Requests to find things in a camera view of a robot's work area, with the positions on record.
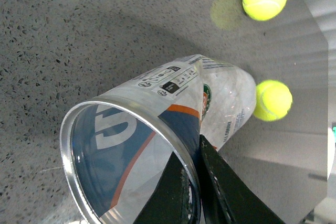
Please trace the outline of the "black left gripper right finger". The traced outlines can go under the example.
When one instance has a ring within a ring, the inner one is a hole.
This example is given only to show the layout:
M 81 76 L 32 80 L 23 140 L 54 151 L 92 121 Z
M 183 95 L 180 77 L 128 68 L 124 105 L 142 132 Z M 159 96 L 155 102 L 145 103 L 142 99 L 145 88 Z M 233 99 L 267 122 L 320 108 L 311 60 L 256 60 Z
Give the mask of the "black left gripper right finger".
M 198 177 L 206 223 L 284 223 L 200 135 Z

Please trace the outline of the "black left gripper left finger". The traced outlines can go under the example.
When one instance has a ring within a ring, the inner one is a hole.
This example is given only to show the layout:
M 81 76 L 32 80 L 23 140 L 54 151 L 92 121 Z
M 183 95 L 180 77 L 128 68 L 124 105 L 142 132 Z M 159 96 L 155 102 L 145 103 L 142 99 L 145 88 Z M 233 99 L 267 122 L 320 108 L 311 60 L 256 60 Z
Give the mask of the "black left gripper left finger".
M 196 204 L 190 181 L 182 163 L 172 153 L 154 193 L 135 223 L 196 223 Z

